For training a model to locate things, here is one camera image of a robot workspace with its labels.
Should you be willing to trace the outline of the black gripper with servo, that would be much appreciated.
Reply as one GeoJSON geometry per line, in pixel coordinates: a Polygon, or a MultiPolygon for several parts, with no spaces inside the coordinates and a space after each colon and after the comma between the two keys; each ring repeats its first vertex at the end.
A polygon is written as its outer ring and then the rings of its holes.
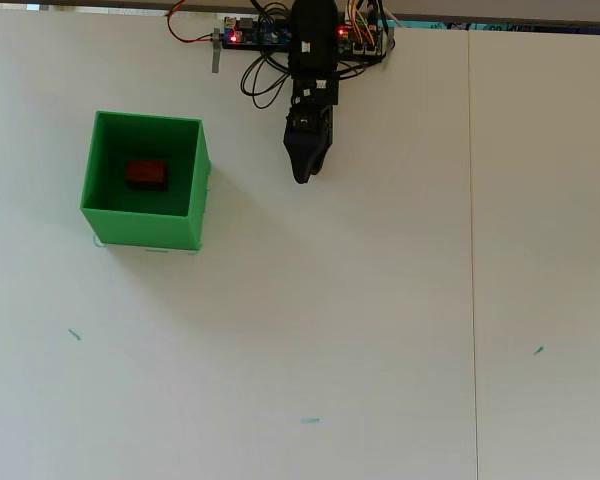
{"type": "Polygon", "coordinates": [[[293,105],[287,115],[284,146],[298,184],[306,184],[324,164],[333,141],[332,105],[293,105]]]}

